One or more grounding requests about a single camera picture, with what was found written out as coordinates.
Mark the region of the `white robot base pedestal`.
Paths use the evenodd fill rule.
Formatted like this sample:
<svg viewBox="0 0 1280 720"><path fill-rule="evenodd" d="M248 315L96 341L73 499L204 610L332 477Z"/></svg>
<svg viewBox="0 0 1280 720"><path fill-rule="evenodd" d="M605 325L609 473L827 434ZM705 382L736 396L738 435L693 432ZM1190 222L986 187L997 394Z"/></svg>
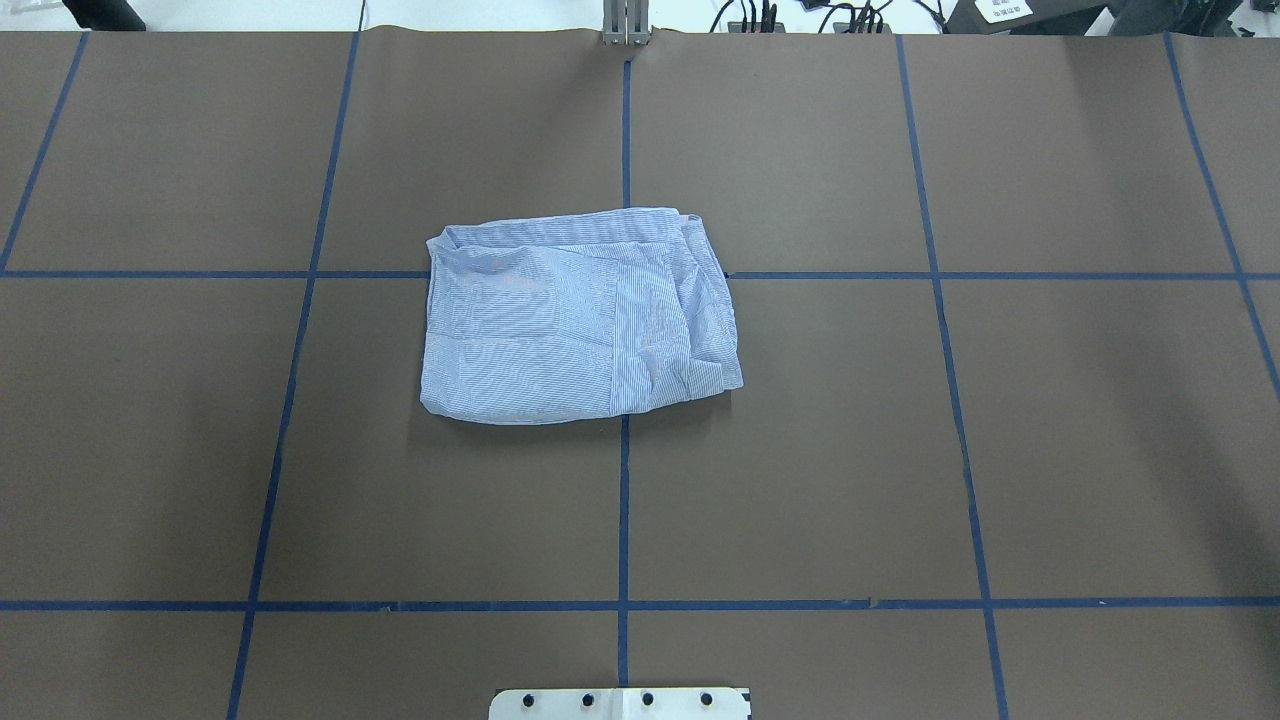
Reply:
<svg viewBox="0 0 1280 720"><path fill-rule="evenodd" d="M489 719L751 719L750 691L732 687L559 688L498 692Z"/></svg>

